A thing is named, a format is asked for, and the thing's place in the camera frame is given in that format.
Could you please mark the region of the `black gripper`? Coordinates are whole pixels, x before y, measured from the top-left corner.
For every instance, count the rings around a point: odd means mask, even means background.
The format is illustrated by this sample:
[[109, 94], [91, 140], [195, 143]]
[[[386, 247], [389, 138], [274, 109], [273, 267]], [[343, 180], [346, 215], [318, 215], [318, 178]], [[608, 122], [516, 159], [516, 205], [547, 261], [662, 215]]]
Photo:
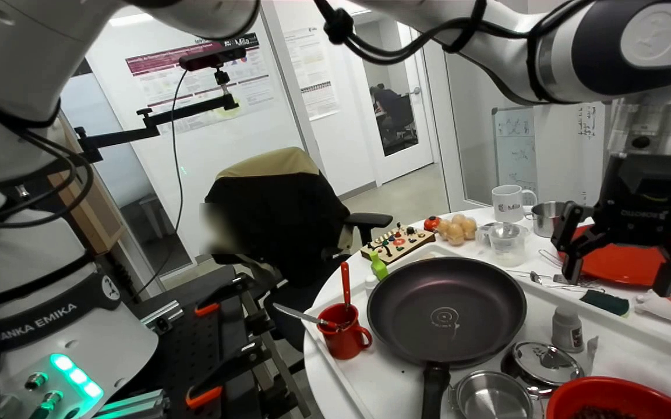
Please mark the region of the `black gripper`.
[[605, 244], [654, 247], [663, 262], [653, 292], [671, 296], [671, 157], [612, 157], [591, 208], [564, 203], [551, 244], [568, 281], [578, 281], [582, 259]]

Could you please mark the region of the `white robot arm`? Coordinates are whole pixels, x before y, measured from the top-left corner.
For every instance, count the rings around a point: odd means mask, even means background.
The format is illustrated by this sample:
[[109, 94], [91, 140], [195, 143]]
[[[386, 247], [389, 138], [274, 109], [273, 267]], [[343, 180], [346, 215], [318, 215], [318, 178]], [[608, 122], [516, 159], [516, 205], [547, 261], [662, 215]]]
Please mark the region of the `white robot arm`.
[[[671, 104], [671, 0], [566, 0], [547, 15], [519, 15], [498, 0], [357, 3], [480, 65], [514, 103]], [[76, 285], [86, 275], [60, 254], [76, 243], [62, 216], [11, 203], [1, 187], [39, 178], [45, 167], [74, 167], [49, 133], [58, 95], [123, 8], [205, 39], [229, 39], [257, 20], [261, 0], [0, 0], [1, 296], [36, 292], [45, 279]]]

